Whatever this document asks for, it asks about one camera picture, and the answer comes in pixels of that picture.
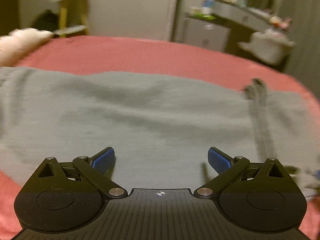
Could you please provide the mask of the grey sweatpants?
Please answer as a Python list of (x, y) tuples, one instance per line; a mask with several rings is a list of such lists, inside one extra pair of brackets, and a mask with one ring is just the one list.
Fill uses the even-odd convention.
[(71, 161), (111, 146), (109, 176), (134, 187), (196, 189), (216, 176), (214, 146), (254, 162), (277, 158), (305, 191), (316, 148), (293, 93), (257, 101), (203, 81), (105, 72), (78, 76), (1, 68), (1, 170), (23, 185), (46, 157)]

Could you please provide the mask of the red ribbed bedspread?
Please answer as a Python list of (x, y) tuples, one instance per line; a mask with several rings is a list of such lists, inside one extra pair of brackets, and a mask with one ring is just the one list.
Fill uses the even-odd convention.
[(207, 81), (240, 90), (253, 77), (262, 77), (274, 90), (298, 93), (315, 122), (319, 101), (298, 80), (237, 56), (198, 47), (124, 37), (78, 36), (52, 39), (32, 52), (23, 53), (20, 42), (9, 46), (13, 60), (2, 66), (33, 67), (78, 75), (124, 71), (163, 74)]

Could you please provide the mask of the grey upholstered chair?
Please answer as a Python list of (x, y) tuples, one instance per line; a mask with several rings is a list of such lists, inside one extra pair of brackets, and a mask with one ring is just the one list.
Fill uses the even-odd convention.
[(238, 42), (238, 47), (271, 66), (280, 65), (296, 43), (283, 33), (266, 29), (252, 33), (248, 42)]

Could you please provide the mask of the grey bedside cabinet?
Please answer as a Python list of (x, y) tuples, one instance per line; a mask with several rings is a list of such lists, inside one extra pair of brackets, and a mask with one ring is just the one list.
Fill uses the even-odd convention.
[(230, 29), (219, 24), (186, 17), (182, 31), (182, 43), (213, 51), (224, 52)]

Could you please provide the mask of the pink plush pillow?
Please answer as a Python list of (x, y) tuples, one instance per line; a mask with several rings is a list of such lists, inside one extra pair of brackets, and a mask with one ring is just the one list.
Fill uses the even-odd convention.
[(25, 55), (54, 37), (54, 33), (34, 28), (15, 29), (1, 36), (1, 67), (12, 67)]

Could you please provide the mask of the yellow round side table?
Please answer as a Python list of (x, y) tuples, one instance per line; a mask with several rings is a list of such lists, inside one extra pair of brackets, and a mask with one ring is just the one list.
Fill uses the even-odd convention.
[(59, 26), (55, 35), (59, 38), (89, 35), (88, 0), (50, 0), (59, 6)]

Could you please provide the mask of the black bag on floor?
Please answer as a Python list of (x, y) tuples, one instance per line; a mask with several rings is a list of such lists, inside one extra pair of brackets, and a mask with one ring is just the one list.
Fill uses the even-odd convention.
[(59, 17), (56, 13), (47, 9), (36, 16), (36, 18), (32, 21), (30, 27), (38, 30), (47, 30), (54, 32), (59, 27)]

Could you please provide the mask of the grey dressing table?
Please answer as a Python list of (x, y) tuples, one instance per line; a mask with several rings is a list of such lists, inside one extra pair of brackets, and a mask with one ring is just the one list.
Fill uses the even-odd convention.
[(229, 3), (215, 1), (213, 5), (213, 15), (216, 19), (213, 23), (230, 29), (230, 35), (224, 53), (243, 56), (251, 55), (238, 47), (238, 42), (248, 42), (252, 33), (275, 29), (268, 20), (253, 11), (232, 5)]

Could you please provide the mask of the blue white box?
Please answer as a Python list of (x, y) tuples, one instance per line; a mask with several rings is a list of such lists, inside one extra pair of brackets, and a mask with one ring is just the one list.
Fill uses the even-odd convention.
[(203, 0), (201, 6), (201, 14), (211, 15), (213, 13), (214, 0)]

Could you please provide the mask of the white standing panel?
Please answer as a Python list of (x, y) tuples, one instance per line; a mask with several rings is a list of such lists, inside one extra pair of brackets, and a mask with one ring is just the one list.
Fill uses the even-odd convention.
[(182, 0), (169, 0), (167, 7), (165, 40), (174, 42)]

